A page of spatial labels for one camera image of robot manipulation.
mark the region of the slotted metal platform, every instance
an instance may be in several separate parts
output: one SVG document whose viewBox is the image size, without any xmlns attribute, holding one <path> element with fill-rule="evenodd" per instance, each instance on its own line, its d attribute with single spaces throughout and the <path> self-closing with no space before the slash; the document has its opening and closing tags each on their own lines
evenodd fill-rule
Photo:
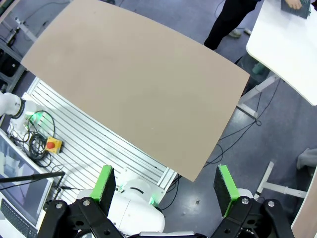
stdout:
<svg viewBox="0 0 317 238">
<path fill-rule="evenodd" d="M 113 166 L 117 181 L 127 171 L 145 179 L 153 188 L 155 201 L 161 201 L 177 175 L 175 171 L 91 118 L 39 78 L 35 78 L 23 97 L 43 106 L 54 118 L 56 138 L 63 141 L 63 150 L 58 155 L 52 154 L 52 164 L 47 170 L 65 171 L 65 186 L 94 187 L 102 166 L 107 164 Z M 77 194 L 77 190 L 64 190 L 58 198 L 72 203 Z"/>
</svg>

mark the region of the black pants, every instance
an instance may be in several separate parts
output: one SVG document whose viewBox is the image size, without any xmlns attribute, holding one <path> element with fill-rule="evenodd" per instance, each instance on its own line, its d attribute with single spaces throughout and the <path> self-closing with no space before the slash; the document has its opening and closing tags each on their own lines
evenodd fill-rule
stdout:
<svg viewBox="0 0 317 238">
<path fill-rule="evenodd" d="M 226 0 L 204 45 L 211 50 L 217 49 L 222 38 L 238 27 L 243 18 L 253 11 L 256 5 L 256 0 Z"/>
</svg>

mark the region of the gray floor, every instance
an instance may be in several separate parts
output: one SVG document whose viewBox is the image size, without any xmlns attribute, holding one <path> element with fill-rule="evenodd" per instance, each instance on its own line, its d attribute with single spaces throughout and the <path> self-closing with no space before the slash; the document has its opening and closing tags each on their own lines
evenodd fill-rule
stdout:
<svg viewBox="0 0 317 238">
<path fill-rule="evenodd" d="M 50 1 L 21 0 L 12 14 L 25 19 L 48 2 Z M 203 43 L 215 21 L 214 12 L 220 2 L 220 0 L 118 0 L 116 5 L 151 18 Z M 222 5 L 223 3 L 217 9 L 216 15 L 221 12 Z M 27 19 L 26 24 L 32 32 L 40 34 L 65 6 L 67 4 L 49 4 Z M 261 3 L 243 20 L 240 27 L 252 29 L 260 8 Z M 0 28 L 3 37 L 7 33 L 8 30 Z M 245 54 L 247 40 L 248 36 L 245 34 L 240 39 L 225 37 L 216 51 L 235 62 Z M 32 43 L 25 39 L 21 32 L 14 46 L 25 54 L 31 45 Z M 32 78 L 32 74 L 27 73 L 17 86 L 16 93 L 22 95 L 32 82 Z M 262 93 L 260 112 L 269 103 L 276 86 L 277 84 L 273 84 Z M 256 108 L 258 99 L 254 97 L 248 104 Z M 307 172 L 296 171 L 295 165 L 297 156 L 306 148 L 317 147 L 316 118 L 317 108 L 309 105 L 297 92 L 281 81 L 272 103 L 260 118 L 262 126 L 253 125 L 238 143 L 224 154 L 221 163 L 228 165 L 238 187 L 249 189 L 252 193 L 256 191 L 269 161 L 275 162 L 269 178 L 270 182 L 307 189 L 309 179 Z M 235 132 L 251 122 L 248 116 L 236 110 L 223 135 Z M 243 132 L 226 138 L 219 144 L 225 150 L 241 133 Z M 220 149 L 216 147 L 209 161 L 218 154 Z M 213 190 L 215 168 L 216 165 L 204 168 L 195 182 L 185 178 L 180 180 L 175 202 L 163 212 L 166 216 L 166 232 L 193 230 L 207 236 L 212 234 L 221 221 L 220 209 Z M 164 197 L 161 208 L 171 202 L 175 191 Z M 275 192 L 264 191 L 263 197 L 279 199 L 288 214 L 292 214 L 295 207 L 301 203 L 300 199 Z"/>
</svg>

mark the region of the shoe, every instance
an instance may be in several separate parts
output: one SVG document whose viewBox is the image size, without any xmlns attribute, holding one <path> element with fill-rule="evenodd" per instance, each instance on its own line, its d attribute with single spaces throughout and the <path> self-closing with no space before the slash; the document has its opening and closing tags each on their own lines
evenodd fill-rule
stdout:
<svg viewBox="0 0 317 238">
<path fill-rule="evenodd" d="M 237 29 L 234 29 L 233 31 L 229 33 L 229 36 L 233 38 L 239 38 L 241 36 L 241 32 L 238 31 Z"/>
</svg>

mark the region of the red button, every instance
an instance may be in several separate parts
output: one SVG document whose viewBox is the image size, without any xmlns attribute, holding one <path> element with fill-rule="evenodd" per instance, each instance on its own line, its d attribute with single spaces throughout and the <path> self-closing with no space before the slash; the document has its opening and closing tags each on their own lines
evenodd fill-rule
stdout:
<svg viewBox="0 0 317 238">
<path fill-rule="evenodd" d="M 54 143 L 54 142 L 48 142 L 48 143 L 46 144 L 46 147 L 47 147 L 48 149 L 53 149 L 53 148 L 55 147 L 55 143 Z"/>
</svg>

